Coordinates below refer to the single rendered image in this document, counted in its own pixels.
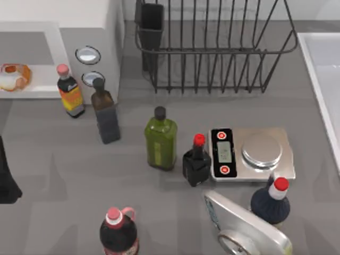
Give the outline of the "green bottle with black cap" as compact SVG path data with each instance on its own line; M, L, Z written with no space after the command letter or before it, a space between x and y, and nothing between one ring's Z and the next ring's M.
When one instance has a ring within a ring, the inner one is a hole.
M177 124L166 117L166 108L157 106L144 129L147 162L151 167L170 171L176 162Z

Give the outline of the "black square bottle red cap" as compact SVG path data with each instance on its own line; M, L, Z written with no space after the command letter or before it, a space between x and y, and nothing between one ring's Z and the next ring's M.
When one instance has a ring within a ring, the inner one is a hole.
M192 187L209 179L211 157L205 151L205 143L205 135L197 133L192 148L182 158L183 176Z

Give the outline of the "brown bottle with black cap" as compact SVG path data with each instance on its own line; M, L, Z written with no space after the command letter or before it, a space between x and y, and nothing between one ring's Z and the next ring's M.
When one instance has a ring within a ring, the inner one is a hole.
M105 90L105 81L95 78L92 81L95 92L91 103L97 118L98 132L103 144L109 144L121 138L116 105L109 91Z

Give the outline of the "silver kitchen scale black panel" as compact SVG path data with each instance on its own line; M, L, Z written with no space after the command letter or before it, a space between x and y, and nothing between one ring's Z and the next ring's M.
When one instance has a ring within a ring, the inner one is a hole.
M272 173L294 180L293 150L283 128L215 128L208 131L216 182L265 182Z

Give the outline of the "silver microwave knob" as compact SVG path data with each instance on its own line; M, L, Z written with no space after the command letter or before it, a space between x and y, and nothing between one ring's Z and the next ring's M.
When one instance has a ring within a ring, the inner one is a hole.
M97 71L84 73L81 77L81 80L86 86L93 87L93 80L96 78L100 78L103 81L105 81L105 77L100 72Z
M100 52L91 46L85 46L75 51L77 60L85 65L95 65L101 60Z

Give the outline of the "black cutlery holder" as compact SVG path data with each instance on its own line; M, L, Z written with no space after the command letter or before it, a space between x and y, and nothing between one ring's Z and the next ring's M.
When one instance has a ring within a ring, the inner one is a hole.
M136 0L135 23L141 48L146 51L159 51L164 30L164 6Z

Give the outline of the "dark bottle with orange label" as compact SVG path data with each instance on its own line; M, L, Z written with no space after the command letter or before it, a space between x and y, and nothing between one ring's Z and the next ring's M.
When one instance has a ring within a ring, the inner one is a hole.
M85 111L80 87L66 64L59 64L56 71L59 75L57 87L63 106L72 118L77 118Z

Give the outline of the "round dark blue bottle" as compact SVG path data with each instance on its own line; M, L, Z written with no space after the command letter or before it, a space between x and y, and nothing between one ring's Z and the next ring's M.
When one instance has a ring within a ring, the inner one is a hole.
M288 179L277 177L269 186L254 192L250 200L250 210L271 225L281 226L291 210L286 196L288 188Z

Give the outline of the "pale microwave oven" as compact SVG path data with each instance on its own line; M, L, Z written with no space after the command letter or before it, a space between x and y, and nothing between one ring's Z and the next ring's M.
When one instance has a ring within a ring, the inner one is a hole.
M122 22L96 28L60 28L56 24L32 23L27 31L21 23L14 30L0 25L0 65L25 64L32 72L31 83L23 90L7 92L0 89L0 99L59 98L59 78L56 67L66 64L78 82L85 104L91 103L93 87L86 86L81 77L91 71L105 77L105 89L117 101L125 36ZM95 65L80 63L75 51L85 46L97 49L101 60Z

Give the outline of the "glazed orange donut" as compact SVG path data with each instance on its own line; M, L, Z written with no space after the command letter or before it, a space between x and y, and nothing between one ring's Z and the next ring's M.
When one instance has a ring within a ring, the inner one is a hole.
M32 72L25 64L0 66L0 89L13 92L25 89L31 82Z

